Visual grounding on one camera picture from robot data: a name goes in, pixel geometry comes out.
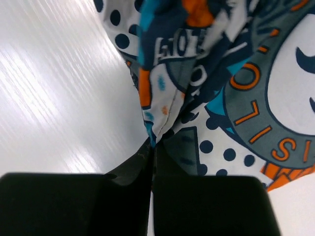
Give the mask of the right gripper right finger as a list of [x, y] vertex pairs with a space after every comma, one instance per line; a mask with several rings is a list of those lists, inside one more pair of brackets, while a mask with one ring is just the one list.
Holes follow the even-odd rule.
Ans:
[[197, 177], [188, 175], [159, 144], [154, 154], [153, 225], [156, 236], [195, 236], [193, 190]]

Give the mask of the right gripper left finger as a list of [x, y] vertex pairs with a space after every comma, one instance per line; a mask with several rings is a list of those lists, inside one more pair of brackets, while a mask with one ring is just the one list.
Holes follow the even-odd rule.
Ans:
[[147, 139], [139, 150], [104, 174], [98, 198], [101, 236], [145, 236], [152, 186], [152, 147]]

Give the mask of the colourful patterned shorts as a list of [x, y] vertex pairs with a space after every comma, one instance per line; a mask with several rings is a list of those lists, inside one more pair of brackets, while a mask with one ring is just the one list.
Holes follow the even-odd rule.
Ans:
[[96, 0], [154, 148], [267, 190], [315, 171], [312, 0]]

